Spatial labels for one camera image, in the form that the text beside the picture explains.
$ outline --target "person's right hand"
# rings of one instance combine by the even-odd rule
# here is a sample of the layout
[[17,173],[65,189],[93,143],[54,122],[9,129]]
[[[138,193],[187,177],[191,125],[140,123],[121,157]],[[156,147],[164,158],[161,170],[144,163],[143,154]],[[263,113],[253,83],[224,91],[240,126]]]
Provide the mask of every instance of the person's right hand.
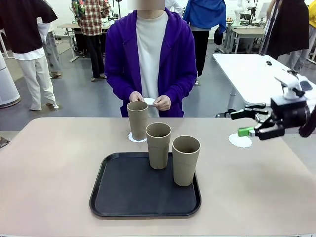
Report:
[[144,98],[142,96],[141,93],[139,93],[138,91],[133,91],[131,93],[131,95],[129,96],[129,101],[133,102],[133,101],[144,101]]

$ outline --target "beige plastic cup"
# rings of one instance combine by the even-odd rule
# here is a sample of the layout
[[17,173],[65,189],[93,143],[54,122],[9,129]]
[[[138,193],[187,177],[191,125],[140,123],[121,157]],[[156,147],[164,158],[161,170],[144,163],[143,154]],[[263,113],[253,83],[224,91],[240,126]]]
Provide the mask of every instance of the beige plastic cup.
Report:
[[191,136],[173,140],[173,180],[179,186],[188,186],[193,181],[201,144]]
[[136,141],[146,138],[148,119],[148,104],[144,101],[133,101],[127,105],[130,129],[132,137]]
[[162,122],[146,128],[149,163],[153,169],[164,169],[168,164],[171,127]]

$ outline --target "white paper coaster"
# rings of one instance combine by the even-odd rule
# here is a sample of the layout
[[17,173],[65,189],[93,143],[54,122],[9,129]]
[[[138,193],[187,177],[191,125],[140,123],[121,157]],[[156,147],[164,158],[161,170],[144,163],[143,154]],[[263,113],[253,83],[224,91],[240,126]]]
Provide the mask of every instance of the white paper coaster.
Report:
[[153,105],[155,99],[153,99],[153,98],[144,98],[144,101],[145,101],[148,105]]
[[132,136],[132,132],[129,133],[128,135],[128,138],[132,141],[132,142],[146,142],[147,141],[147,138],[145,138],[144,140],[141,140],[141,141],[136,141],[133,136]]
[[248,148],[252,145],[249,137],[239,137],[237,133],[230,135],[228,139],[236,147]]

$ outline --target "purple jacket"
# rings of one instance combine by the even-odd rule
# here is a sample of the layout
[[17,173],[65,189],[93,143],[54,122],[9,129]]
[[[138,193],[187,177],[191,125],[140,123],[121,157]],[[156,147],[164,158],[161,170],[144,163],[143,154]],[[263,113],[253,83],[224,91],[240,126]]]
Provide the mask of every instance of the purple jacket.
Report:
[[[160,117],[183,117],[182,99],[189,95],[197,78],[194,38],[188,24],[177,13],[169,16],[162,42],[158,76],[159,96],[171,100],[168,111]],[[121,113],[128,117],[127,104],[133,91],[142,93],[136,37],[137,11],[117,20],[107,33],[106,76],[114,94],[123,100]]]

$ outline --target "cup rim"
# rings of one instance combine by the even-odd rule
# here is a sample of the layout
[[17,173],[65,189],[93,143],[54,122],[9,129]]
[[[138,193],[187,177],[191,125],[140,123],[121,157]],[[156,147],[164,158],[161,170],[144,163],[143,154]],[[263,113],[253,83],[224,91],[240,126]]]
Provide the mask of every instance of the cup rim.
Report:
[[[132,104],[132,103],[135,103],[135,102],[142,102],[142,103],[145,103],[147,106],[146,106],[146,108],[144,108],[143,110],[131,110],[129,107],[128,107],[128,105],[130,105],[130,104]],[[129,102],[128,104],[127,104],[127,109],[128,110],[130,110],[130,111],[133,111],[133,112],[140,112],[140,111],[144,111],[144,110],[146,110],[147,108],[148,108],[148,104],[145,102],[145,101],[132,101],[132,102]]]
[[[167,125],[167,126],[170,128],[170,132],[169,132],[167,135],[163,136],[163,137],[154,137],[154,136],[150,135],[150,134],[147,132],[147,128],[148,128],[150,125],[158,124],[158,123]],[[147,134],[148,136],[152,137],[152,138],[165,138],[165,137],[167,137],[167,136],[169,136],[169,135],[171,134],[172,128],[171,128],[168,124],[166,124],[166,123],[164,123],[164,122],[153,122],[153,123],[149,124],[149,125],[146,127],[145,131],[146,131],[146,134]]]
[[[176,149],[176,148],[174,147],[174,141],[175,141],[176,139],[178,139],[179,137],[191,137],[191,138],[194,138],[195,140],[198,141],[199,148],[198,148],[195,152],[191,152],[191,153],[186,153],[186,152],[179,151],[178,149]],[[172,141],[172,148],[175,149],[177,152],[179,152],[179,153],[181,153],[181,154],[194,154],[194,153],[197,153],[197,152],[200,151],[200,149],[201,149],[201,142],[199,142],[199,140],[198,140],[197,138],[193,137],[193,136],[190,136],[190,135],[181,135],[181,136],[178,136],[178,137],[176,137],[175,139],[173,139],[173,141]]]

